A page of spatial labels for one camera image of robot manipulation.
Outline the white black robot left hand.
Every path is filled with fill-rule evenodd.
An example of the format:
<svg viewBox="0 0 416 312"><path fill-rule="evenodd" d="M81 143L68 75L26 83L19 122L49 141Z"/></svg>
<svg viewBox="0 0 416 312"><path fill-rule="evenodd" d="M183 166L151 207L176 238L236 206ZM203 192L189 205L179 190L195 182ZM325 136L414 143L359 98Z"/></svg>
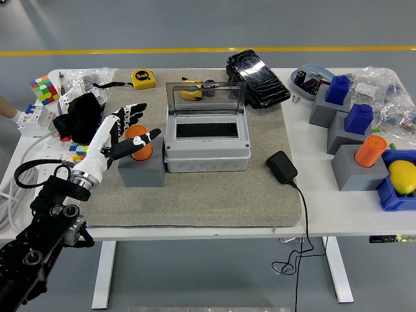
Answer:
<svg viewBox="0 0 416 312"><path fill-rule="evenodd" d="M149 146L161 134L160 129L119 141L127 128L143 117L146 107L146 103L135 103L105 117L87 149L86 157L73 167L70 181L78 184L89 183L94 188L101 183L103 172L110 168L112 161Z"/></svg>

